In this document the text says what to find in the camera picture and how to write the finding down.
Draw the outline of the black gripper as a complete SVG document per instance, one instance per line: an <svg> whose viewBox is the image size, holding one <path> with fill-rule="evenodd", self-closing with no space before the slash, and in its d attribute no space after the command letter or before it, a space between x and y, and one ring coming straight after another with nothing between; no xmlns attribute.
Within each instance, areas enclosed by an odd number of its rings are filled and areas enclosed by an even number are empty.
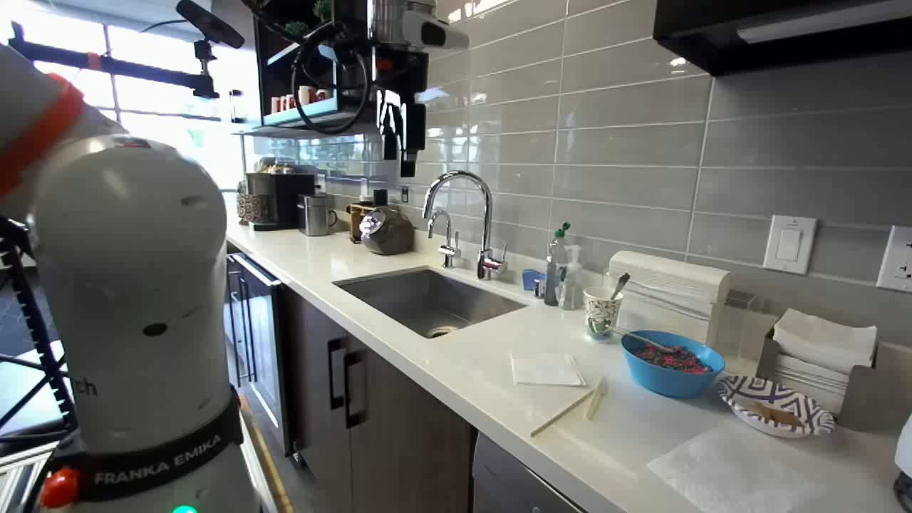
<svg viewBox="0 0 912 513"><path fill-rule="evenodd" d="M468 35L433 15L436 0L372 0L372 85L382 157L402 177L417 173L426 152L429 50L464 49Z"/></svg>

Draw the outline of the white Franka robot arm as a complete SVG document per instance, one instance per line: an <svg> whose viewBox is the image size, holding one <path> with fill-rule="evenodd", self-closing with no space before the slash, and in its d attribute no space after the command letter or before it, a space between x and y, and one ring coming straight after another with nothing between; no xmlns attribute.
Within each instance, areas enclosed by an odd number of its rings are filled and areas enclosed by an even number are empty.
<svg viewBox="0 0 912 513"><path fill-rule="evenodd" d="M260 513L225 361L219 186L14 45L0 110L0 214L32 229L78 417L32 513Z"/></svg>

